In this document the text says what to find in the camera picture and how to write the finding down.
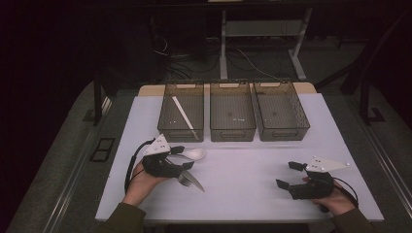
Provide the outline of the metal fork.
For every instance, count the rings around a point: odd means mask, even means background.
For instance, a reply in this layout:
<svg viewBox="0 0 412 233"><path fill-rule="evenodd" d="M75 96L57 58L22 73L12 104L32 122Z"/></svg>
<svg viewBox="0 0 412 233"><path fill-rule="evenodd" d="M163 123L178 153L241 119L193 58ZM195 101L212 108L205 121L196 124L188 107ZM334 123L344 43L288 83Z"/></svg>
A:
<svg viewBox="0 0 412 233"><path fill-rule="evenodd" d="M180 184L182 184L184 186L190 186L190 185L193 184L194 186L196 186L202 192L205 191L202 184L189 171L182 171L179 178L178 178L178 181L179 181Z"/></svg>

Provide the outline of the smoky clear plastic bin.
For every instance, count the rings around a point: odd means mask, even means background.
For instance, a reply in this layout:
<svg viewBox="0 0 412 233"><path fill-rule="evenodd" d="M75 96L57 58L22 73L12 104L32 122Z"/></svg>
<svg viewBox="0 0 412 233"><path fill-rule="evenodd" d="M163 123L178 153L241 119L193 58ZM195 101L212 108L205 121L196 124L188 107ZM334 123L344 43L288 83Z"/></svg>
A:
<svg viewBox="0 0 412 233"><path fill-rule="evenodd" d="M210 131L212 142L251 142L256 120L250 84L210 84Z"/></svg>
<svg viewBox="0 0 412 233"><path fill-rule="evenodd" d="M254 83L259 138L263 142L302 141L310 128L293 83Z"/></svg>
<svg viewBox="0 0 412 233"><path fill-rule="evenodd" d="M170 143L200 143L204 140L203 82L167 83L157 130Z"/></svg>

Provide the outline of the white table cover sheet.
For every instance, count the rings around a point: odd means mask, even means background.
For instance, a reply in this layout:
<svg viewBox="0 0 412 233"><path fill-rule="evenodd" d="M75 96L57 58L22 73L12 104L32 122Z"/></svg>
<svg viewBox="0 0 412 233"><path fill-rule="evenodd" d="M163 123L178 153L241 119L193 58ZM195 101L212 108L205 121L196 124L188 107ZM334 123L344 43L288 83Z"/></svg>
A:
<svg viewBox="0 0 412 233"><path fill-rule="evenodd" d="M205 139L206 155L191 168L199 186L176 180L159 184L141 207L148 222L315 222L327 215L308 200L294 200L277 187L279 180L301 183L303 173L291 161L315 157L345 163L335 177L356 191L367 219L383 216L334 122L321 94L303 94L300 102L310 121L304 138L295 142L214 143Z"/></svg>

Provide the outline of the white ceramic spoon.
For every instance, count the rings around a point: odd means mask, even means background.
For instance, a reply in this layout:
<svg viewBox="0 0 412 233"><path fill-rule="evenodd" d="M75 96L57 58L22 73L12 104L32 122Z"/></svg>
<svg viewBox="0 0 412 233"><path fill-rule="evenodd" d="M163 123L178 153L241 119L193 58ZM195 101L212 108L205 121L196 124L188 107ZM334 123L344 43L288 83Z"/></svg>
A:
<svg viewBox="0 0 412 233"><path fill-rule="evenodd" d="M197 161L197 160L202 159L205 156L205 150L203 149L186 150L185 149L182 153L179 153L179 154L171 154L170 152L169 154L174 155L174 156L183 156L187 159Z"/></svg>

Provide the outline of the dark metal stand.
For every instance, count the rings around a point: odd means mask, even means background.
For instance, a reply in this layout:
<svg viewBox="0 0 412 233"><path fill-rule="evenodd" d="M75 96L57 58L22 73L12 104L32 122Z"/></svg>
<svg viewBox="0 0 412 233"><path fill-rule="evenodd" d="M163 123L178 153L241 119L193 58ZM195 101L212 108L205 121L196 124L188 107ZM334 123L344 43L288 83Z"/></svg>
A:
<svg viewBox="0 0 412 233"><path fill-rule="evenodd" d="M377 108L369 107L370 83L362 81L360 83L360 117L366 125L372 122L384 122L385 119Z"/></svg>

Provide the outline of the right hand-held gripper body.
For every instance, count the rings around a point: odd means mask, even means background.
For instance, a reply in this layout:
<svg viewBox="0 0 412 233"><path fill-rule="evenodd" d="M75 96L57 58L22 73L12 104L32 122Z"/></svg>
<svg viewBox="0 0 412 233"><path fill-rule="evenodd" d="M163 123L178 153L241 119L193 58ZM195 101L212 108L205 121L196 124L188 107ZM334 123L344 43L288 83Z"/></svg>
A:
<svg viewBox="0 0 412 233"><path fill-rule="evenodd" d="M334 181L331 171L346 169L347 162L340 162L329 158L314 156L305 170L309 181L303 184L290 185L288 192L296 199L320 199L327 197L334 190Z"/></svg>

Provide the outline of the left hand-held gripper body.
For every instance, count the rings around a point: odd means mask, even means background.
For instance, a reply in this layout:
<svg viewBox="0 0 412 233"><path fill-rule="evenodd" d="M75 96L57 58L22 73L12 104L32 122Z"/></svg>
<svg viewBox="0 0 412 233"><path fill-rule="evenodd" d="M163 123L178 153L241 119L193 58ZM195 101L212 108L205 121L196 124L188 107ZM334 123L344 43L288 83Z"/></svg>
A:
<svg viewBox="0 0 412 233"><path fill-rule="evenodd" d="M159 135L143 152L142 165L144 170L157 178L178 178L182 165L175 165L166 161L171 152L171 147L163 135Z"/></svg>

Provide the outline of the white metal desk frame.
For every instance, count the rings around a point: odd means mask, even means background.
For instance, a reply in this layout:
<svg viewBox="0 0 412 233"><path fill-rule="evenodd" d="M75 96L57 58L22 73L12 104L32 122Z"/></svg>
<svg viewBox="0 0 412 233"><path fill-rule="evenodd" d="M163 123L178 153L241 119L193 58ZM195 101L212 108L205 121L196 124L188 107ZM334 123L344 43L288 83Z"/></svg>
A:
<svg viewBox="0 0 412 233"><path fill-rule="evenodd" d="M302 19L292 20L228 20L226 11L222 11L221 23L221 51L220 75L222 79L228 78L226 59L226 39L232 37L288 37L295 36L294 47L288 50L292 67L300 81L307 79L298 55L309 25L313 9L305 10Z"/></svg>

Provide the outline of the person's right hand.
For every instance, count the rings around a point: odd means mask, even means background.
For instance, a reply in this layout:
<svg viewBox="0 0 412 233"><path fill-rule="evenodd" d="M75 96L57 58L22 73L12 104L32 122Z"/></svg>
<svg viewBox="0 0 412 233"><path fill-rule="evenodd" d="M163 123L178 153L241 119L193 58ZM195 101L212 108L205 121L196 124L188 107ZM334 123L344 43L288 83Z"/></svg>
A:
<svg viewBox="0 0 412 233"><path fill-rule="evenodd" d="M311 202L316 205L325 206L334 216L340 216L352 211L356 206L351 199L341 191L342 185L338 182L335 182L334 185L335 188L328 197L311 199Z"/></svg>

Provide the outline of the person's left hand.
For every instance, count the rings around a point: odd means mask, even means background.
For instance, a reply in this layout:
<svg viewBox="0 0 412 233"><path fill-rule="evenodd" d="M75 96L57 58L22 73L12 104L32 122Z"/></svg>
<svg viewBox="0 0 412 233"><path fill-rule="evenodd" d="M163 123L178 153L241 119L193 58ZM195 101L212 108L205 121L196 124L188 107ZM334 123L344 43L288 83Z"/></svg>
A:
<svg viewBox="0 0 412 233"><path fill-rule="evenodd" d="M167 181L167 178L157 178L148 174L142 163L139 162L133 169L132 179L122 203L138 207L155 187L164 181Z"/></svg>

